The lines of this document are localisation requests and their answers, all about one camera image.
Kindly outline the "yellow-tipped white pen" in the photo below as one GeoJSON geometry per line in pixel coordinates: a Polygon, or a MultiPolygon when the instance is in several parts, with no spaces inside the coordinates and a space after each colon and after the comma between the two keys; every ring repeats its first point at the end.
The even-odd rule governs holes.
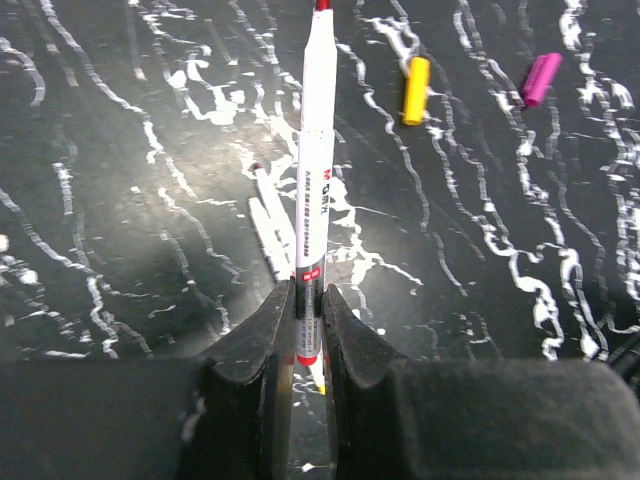
{"type": "MultiPolygon", "coordinates": [[[[263,255],[269,264],[275,281],[288,280],[292,274],[292,269],[286,258],[284,247],[280,244],[275,229],[272,227],[271,218],[267,210],[257,197],[248,199],[248,207],[263,255]]],[[[307,370],[311,374],[317,391],[321,395],[325,395],[326,385],[322,352],[318,353],[317,359],[311,366],[307,366],[307,370]]]]}

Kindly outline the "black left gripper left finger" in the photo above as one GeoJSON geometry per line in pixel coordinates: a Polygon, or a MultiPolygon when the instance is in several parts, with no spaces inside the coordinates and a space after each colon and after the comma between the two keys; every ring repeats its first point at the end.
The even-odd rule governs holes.
{"type": "Polygon", "coordinates": [[[1,366],[5,479],[283,479],[295,294],[192,358],[1,366]]]}

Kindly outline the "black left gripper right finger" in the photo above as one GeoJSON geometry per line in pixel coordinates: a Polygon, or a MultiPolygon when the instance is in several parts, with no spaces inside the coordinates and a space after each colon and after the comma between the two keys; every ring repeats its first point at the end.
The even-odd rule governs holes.
{"type": "Polygon", "coordinates": [[[635,479],[639,402],[603,363],[408,358],[323,297],[336,479],[635,479]]]}

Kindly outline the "red-tipped white pen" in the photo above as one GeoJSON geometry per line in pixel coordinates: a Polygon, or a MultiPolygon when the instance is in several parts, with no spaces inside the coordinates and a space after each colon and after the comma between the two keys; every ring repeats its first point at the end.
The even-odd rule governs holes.
{"type": "Polygon", "coordinates": [[[317,1],[304,48],[296,185],[296,358],[303,366],[316,363],[321,350],[336,78],[334,11],[317,1]]]}

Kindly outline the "yellow pen cap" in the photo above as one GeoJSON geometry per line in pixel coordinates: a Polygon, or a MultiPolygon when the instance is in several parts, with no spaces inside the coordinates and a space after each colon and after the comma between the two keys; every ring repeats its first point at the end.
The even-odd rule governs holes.
{"type": "Polygon", "coordinates": [[[413,57],[409,63],[408,76],[405,84],[402,117],[405,125],[417,126],[423,122],[427,107],[429,81],[430,61],[420,56],[413,57]]]}

